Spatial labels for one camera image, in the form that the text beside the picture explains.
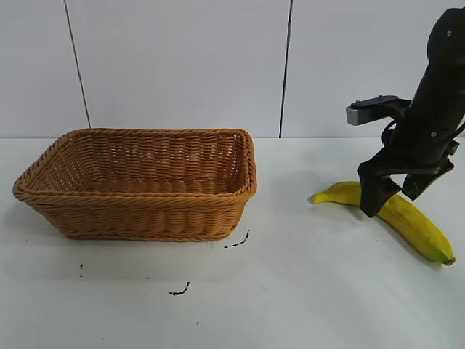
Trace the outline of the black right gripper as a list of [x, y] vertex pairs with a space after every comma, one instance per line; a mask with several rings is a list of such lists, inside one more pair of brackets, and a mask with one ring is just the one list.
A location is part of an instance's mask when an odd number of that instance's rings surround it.
[[463, 117], [464, 68], [428, 67], [411, 104], [383, 130], [383, 148], [358, 167], [362, 211], [375, 217], [400, 191], [393, 174], [407, 174], [401, 191], [416, 200], [452, 171], [439, 163]]

